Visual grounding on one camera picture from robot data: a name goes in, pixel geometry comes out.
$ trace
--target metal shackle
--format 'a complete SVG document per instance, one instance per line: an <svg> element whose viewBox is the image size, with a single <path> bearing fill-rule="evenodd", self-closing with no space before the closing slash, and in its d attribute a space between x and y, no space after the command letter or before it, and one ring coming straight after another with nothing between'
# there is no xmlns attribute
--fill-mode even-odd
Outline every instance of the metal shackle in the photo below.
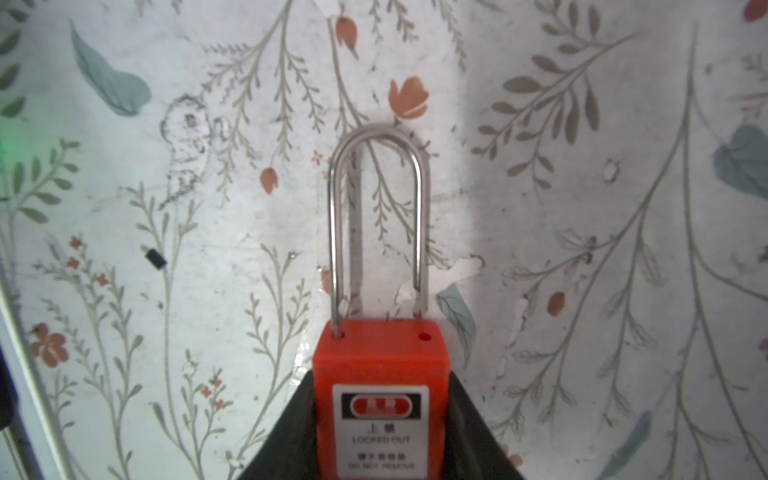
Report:
<svg viewBox="0 0 768 480"><path fill-rule="evenodd" d="M341 337L341 316L339 305L342 300L342 263L339 255L342 249L341 239L341 170L349 160L352 152L363 142L385 139L402 148L410 157L414 173L414 224L413 224L413 289L416 291L414 314L422 311L422 276L426 270L427 248L427 204L424 201L426 189L426 164L419 155L419 148L411 138L400 130L383 124L364 125L350 132L341 139L338 147L330 158L328 170L328 231L330 250L330 280L331 280L331 336Z"/></svg>

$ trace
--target floral tablecloth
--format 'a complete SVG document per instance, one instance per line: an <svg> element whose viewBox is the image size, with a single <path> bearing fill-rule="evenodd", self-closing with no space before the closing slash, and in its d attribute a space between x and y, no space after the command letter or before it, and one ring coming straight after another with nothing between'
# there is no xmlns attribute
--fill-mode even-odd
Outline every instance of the floral tablecloth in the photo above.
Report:
<svg viewBox="0 0 768 480"><path fill-rule="evenodd" d="M527 478L768 478L765 0L0 5L2 265L78 478L257 453L374 122L429 156L427 316ZM347 174L350 316L411 312L402 155Z"/></svg>

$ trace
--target red plastic padlock body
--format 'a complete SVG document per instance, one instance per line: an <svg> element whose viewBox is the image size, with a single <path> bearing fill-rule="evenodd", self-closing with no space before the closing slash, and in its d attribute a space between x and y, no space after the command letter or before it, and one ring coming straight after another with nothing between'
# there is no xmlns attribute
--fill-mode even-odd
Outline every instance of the red plastic padlock body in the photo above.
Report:
<svg viewBox="0 0 768 480"><path fill-rule="evenodd" d="M437 323L326 325L313 357L322 480L439 480L451 363Z"/></svg>

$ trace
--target padlock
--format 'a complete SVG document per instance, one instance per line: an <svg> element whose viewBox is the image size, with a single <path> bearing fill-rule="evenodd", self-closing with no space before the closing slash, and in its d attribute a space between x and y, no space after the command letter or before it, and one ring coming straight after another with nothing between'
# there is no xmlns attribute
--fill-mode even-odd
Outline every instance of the padlock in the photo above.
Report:
<svg viewBox="0 0 768 480"><path fill-rule="evenodd" d="M355 147L388 140L414 169L415 319L345 319L341 171ZM313 357L317 455L322 480L439 480L451 364L437 323L421 318L427 246L427 165L408 135L368 125L345 136L328 174L331 320Z"/></svg>

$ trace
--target padlock label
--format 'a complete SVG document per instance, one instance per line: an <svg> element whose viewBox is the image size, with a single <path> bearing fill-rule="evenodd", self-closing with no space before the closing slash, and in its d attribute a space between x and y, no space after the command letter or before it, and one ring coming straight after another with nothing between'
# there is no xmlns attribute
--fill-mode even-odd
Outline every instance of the padlock label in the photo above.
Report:
<svg viewBox="0 0 768 480"><path fill-rule="evenodd" d="M429 388L333 386L339 478L427 478Z"/></svg>

